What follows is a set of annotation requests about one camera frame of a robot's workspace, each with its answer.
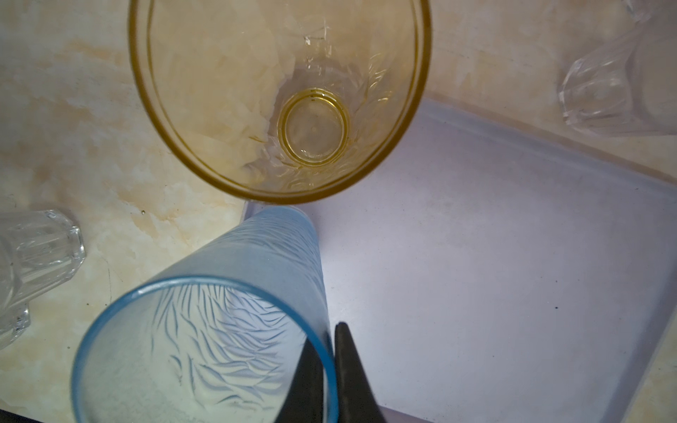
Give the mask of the lilac plastic tray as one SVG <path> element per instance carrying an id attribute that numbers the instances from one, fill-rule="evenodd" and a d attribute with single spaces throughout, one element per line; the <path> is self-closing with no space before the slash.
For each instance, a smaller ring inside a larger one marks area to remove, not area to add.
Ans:
<path id="1" fill-rule="evenodd" d="M 675 186 L 431 100 L 303 211 L 378 403 L 425 421 L 623 421 L 675 309 Z"/>

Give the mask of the blue tall glass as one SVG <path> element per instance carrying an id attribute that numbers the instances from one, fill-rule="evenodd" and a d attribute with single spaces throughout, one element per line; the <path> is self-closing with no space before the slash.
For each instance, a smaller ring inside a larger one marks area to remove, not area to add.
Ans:
<path id="1" fill-rule="evenodd" d="M 79 422 L 275 422 L 306 340 L 339 418 L 317 231 L 268 206 L 111 303 L 72 370 Z"/>

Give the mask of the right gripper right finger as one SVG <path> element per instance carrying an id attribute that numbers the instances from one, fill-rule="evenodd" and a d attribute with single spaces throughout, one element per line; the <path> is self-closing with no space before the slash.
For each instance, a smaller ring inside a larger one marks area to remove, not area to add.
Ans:
<path id="1" fill-rule="evenodd" d="M 340 423 L 386 423 L 370 389 L 349 326 L 335 327 L 335 366 Z"/>

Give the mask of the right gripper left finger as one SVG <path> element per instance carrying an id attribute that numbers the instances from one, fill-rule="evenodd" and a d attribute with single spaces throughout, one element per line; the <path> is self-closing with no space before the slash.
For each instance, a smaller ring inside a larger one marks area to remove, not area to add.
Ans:
<path id="1" fill-rule="evenodd" d="M 298 361 L 287 398 L 276 423 L 322 423 L 324 421 L 324 367 L 307 339 Z"/>

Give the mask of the yellow tall glass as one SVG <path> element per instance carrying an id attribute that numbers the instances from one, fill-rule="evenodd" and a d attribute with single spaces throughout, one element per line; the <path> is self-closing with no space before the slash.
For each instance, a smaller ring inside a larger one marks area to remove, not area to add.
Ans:
<path id="1" fill-rule="evenodd" d="M 419 107 L 427 1 L 133 1 L 130 63 L 160 139 L 246 200 L 301 204 L 375 170 Z"/>

